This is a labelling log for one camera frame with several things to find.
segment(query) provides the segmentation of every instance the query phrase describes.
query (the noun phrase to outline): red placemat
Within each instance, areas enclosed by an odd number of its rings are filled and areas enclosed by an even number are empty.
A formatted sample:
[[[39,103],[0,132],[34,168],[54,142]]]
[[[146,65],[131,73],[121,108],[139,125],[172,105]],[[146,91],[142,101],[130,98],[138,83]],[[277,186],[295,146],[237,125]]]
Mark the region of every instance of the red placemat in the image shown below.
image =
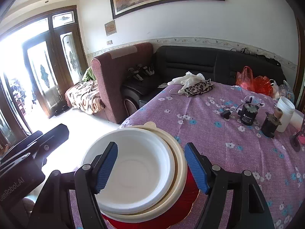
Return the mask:
[[[188,167],[185,187],[176,203],[164,214],[140,223],[125,223],[110,219],[103,215],[116,229],[166,229],[182,221],[190,213],[193,203],[199,194],[199,189]]]

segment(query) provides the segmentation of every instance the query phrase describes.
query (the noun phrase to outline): black sofa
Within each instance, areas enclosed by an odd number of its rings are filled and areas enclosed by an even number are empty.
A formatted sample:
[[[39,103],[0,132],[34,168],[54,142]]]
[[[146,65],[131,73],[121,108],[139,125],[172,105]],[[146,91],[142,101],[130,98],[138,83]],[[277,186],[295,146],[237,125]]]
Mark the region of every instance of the black sofa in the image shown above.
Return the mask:
[[[163,89],[162,83],[168,83],[175,77],[182,77],[187,71],[202,73],[205,79],[235,85],[236,74],[244,66],[249,66],[254,77],[267,76],[278,85],[286,80],[277,61],[262,56],[247,55],[240,52],[204,47],[161,46],[153,55],[152,64],[155,74],[143,81],[128,79],[121,87],[128,114],[133,114]]]

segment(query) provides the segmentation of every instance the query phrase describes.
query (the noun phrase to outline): white bowl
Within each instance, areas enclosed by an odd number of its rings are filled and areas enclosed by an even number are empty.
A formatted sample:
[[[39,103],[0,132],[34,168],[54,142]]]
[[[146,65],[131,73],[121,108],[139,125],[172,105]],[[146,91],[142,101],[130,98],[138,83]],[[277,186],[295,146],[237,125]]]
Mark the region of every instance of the white bowl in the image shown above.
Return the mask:
[[[155,205],[166,194],[174,177],[175,162],[168,145],[147,130],[119,129],[94,142],[82,165],[102,154],[111,141],[118,146],[118,157],[105,189],[96,195],[100,209],[132,214]]]
[[[187,176],[187,163],[184,157],[184,151],[178,144],[177,140],[175,140],[173,136],[171,136],[169,133],[157,128],[154,122],[147,122],[144,126],[132,126],[132,128],[146,129],[163,138],[172,150],[175,159],[175,176],[173,179],[173,183],[171,184],[165,196],[157,204],[142,212],[128,215],[115,214],[101,210],[102,214],[106,215],[111,219],[127,223],[140,223],[160,216],[176,203],[176,201],[181,196],[181,193],[185,186]]]

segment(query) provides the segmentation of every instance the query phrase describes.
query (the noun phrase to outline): red plastic bag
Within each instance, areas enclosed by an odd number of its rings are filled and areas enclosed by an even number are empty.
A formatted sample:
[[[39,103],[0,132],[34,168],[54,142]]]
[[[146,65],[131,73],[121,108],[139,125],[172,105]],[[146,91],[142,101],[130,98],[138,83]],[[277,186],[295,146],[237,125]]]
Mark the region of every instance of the red plastic bag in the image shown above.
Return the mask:
[[[270,79],[266,76],[258,76],[254,79],[254,91],[272,97],[273,88]]]
[[[250,67],[245,66],[242,73],[237,73],[236,85],[243,87],[244,89],[254,91],[253,73]]]

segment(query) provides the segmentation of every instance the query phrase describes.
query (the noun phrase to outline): green cloth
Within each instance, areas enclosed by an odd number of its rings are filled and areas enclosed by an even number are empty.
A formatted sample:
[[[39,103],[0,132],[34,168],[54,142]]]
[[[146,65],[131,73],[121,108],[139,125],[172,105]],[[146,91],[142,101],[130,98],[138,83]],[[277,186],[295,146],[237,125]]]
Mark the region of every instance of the green cloth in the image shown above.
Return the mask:
[[[91,66],[86,70],[85,75],[83,75],[83,82],[88,82],[90,80],[96,81],[96,77],[93,73]]]

